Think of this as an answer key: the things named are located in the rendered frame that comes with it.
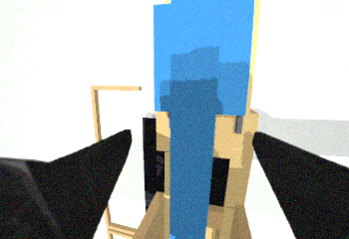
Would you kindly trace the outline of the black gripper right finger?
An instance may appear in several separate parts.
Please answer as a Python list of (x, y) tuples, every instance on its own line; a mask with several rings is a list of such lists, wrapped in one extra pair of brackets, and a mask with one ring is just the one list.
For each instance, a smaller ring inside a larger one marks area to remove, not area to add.
[(349, 239), (349, 167), (255, 132), (252, 146), (295, 239)]

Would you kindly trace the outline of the blue sliding bar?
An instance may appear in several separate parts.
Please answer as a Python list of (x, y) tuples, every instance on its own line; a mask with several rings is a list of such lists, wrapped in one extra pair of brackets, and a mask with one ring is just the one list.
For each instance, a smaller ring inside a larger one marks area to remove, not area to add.
[(254, 7), (154, 5), (155, 112), (170, 112), (170, 239), (205, 239), (216, 115), (246, 116)]

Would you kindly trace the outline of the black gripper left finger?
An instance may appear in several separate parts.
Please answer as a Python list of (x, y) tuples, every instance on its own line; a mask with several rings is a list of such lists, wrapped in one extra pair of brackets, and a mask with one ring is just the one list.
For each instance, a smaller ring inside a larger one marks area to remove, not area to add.
[(52, 161), (0, 156), (0, 194), (35, 200), (57, 239), (94, 239), (131, 145), (123, 129)]

